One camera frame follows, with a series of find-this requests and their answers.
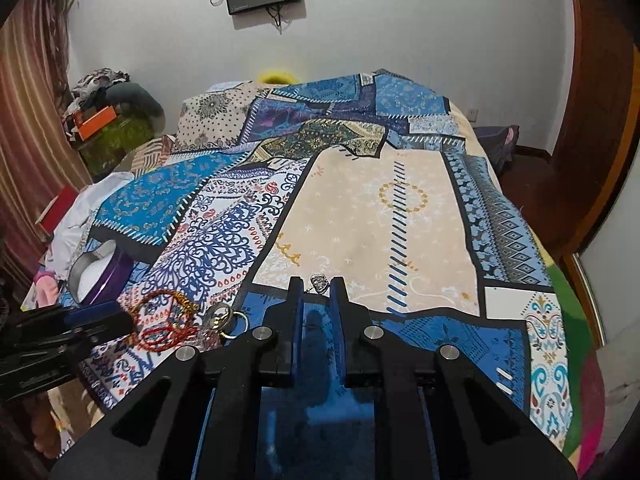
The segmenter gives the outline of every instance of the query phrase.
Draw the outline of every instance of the yellow object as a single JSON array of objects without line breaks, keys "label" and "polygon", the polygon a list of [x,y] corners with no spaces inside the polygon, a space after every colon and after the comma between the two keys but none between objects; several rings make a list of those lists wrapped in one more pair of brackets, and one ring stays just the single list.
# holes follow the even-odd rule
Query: yellow object
[{"label": "yellow object", "polygon": [[286,72],[263,72],[258,76],[258,81],[270,85],[295,85],[300,82]]}]

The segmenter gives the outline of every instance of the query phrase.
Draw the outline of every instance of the wooden floor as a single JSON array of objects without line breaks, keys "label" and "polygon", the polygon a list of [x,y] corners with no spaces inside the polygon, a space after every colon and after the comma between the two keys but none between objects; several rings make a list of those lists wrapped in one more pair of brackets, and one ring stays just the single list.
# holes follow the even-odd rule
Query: wooden floor
[{"label": "wooden floor", "polygon": [[514,155],[500,176],[502,192],[520,210],[546,250],[557,261],[581,218],[588,199],[569,186],[542,158]]}]

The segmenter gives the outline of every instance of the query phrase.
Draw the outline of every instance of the orange box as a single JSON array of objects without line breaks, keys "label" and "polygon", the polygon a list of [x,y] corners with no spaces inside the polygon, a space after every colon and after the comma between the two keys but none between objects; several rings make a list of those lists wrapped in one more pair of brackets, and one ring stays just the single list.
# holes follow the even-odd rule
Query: orange box
[{"label": "orange box", "polygon": [[101,127],[103,127],[105,124],[109,124],[116,117],[116,110],[113,109],[113,106],[107,106],[106,108],[103,108],[93,117],[87,119],[84,123],[78,126],[78,133],[80,133],[80,138],[82,140],[87,140]]}]

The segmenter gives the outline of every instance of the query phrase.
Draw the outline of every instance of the red book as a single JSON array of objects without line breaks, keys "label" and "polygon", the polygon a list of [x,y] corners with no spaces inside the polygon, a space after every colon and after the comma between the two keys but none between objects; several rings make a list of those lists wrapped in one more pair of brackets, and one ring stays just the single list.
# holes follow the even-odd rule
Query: red book
[{"label": "red book", "polygon": [[71,209],[77,196],[78,192],[72,187],[63,187],[60,194],[49,202],[49,205],[47,205],[38,217],[35,222],[36,225],[42,227],[48,235],[52,235],[54,229],[58,227],[58,224],[62,220],[62,217]]}]

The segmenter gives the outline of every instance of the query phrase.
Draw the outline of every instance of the bed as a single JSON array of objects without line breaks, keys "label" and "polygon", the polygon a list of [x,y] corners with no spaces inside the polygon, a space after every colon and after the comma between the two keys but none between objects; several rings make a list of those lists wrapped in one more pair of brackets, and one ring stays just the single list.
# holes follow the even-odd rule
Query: bed
[{"label": "bed", "polygon": [[[174,142],[151,152],[82,242],[135,259],[121,306],[165,288],[201,306],[196,324],[223,302],[257,326],[290,276],[343,276],[376,324],[458,346],[579,473],[593,461],[604,401],[580,304],[446,97],[384,70],[236,82],[185,101]],[[296,386],[263,393],[258,478],[373,478],[372,400],[338,381],[327,294],[305,295]],[[173,309],[149,302],[142,328]],[[171,352],[123,338],[81,372],[108,410]]]}]

